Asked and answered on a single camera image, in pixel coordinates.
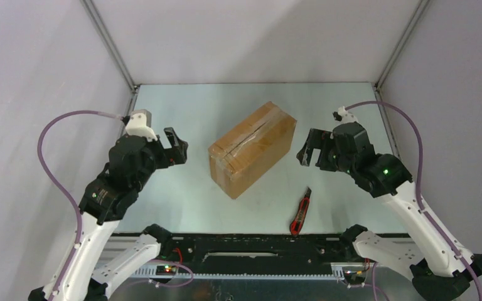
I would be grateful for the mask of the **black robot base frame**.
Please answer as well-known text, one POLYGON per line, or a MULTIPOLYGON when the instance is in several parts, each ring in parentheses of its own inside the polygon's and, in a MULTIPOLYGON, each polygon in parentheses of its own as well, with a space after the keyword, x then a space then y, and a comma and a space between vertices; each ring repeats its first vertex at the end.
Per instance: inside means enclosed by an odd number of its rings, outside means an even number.
POLYGON ((364 259, 338 234, 173 233, 157 259, 146 260, 132 278, 163 283, 194 279, 330 280, 388 269, 364 259))

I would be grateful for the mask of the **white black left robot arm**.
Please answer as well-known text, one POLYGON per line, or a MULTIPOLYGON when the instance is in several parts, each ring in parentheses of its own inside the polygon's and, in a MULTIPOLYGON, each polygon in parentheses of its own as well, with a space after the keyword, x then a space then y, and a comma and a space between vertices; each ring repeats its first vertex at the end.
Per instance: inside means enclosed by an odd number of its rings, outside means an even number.
POLYGON ((108 300, 146 262, 171 258, 171 232, 152 224, 140 233, 133 246, 97 267, 106 243, 151 175, 187 160, 188 143, 171 127, 164 133, 171 144, 168 149, 158 138, 124 135, 116 141, 108 163, 87 185, 78 204, 82 224, 77 230, 78 242, 70 247, 73 258, 62 263, 48 285, 32 290, 29 300, 108 300))

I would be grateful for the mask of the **red black utility knife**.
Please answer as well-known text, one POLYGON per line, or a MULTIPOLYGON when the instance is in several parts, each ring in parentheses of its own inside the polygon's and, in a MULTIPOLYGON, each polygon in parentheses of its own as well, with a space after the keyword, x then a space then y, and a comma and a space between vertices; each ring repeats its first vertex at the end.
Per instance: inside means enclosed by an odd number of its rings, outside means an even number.
POLYGON ((307 212, 309 209, 309 205, 311 202, 311 193, 312 193, 311 188, 307 187, 306 192, 304 193, 303 197, 299 201, 297 212, 289 225, 289 231, 293 237, 299 236, 303 228, 303 225, 307 216, 307 212))

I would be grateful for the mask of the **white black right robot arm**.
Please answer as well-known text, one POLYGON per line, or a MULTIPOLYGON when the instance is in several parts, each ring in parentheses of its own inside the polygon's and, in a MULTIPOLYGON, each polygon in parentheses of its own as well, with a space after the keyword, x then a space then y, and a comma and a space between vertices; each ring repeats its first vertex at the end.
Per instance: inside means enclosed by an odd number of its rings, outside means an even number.
POLYGON ((297 153, 308 166, 319 150, 316 166, 343 172, 355 184, 395 213, 415 248, 406 248, 361 225, 341 236, 340 254, 348 262, 368 258, 410 280, 425 300, 454 300, 482 275, 482 254, 464 247, 443 225, 427 202, 416 196, 417 181, 392 154, 379 154, 366 130, 357 122, 332 131, 311 129, 297 153))

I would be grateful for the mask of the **brown cardboard express box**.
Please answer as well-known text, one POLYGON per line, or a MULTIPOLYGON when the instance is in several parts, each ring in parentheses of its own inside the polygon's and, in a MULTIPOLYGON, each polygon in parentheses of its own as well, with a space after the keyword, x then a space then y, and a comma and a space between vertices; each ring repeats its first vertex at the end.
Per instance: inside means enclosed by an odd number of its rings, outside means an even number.
POLYGON ((208 148, 210 174, 237 199, 290 150, 297 120, 267 102, 208 148))

